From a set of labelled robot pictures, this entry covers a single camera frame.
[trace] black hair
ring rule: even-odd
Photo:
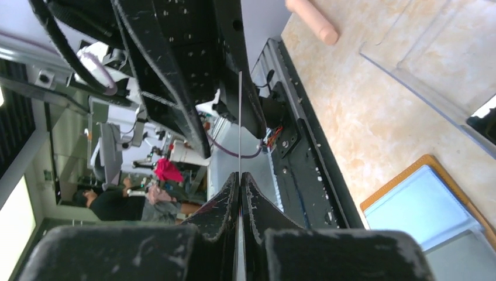
[[[88,202],[88,199],[84,195],[86,191],[87,190],[85,189],[79,189],[76,191],[73,195],[73,203],[79,207],[86,207],[86,203]]]

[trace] pink cloth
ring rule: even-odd
[[[155,205],[159,202],[177,202],[176,198],[172,198],[167,191],[159,188],[156,184],[152,185],[148,189],[148,193],[146,193],[146,197],[148,201],[150,201],[151,205]]]
[[[159,180],[173,180],[179,183],[184,181],[181,172],[166,158],[160,158],[157,161],[157,167],[154,172],[159,177]]]

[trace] gray shorts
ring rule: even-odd
[[[180,212],[181,203],[179,202],[159,202],[155,205],[151,205],[146,198],[144,201],[141,221],[175,225],[175,218]]]

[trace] man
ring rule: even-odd
[[[160,193],[157,200],[148,200],[142,196],[128,196],[128,190],[132,188],[129,178],[124,179],[125,188],[122,190],[108,190],[97,195],[92,190],[78,190],[73,201],[87,207],[102,221],[154,221],[165,224],[178,224],[176,220],[178,213],[192,214],[199,207],[179,203],[173,197],[168,196],[165,190],[155,190],[152,194]]]

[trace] beige marble surface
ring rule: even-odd
[[[408,2],[314,0],[341,34],[338,43],[319,42],[295,15],[283,39],[358,209],[428,153],[496,226],[496,160],[359,55],[364,42],[381,42]],[[406,20],[411,26],[419,21]]]

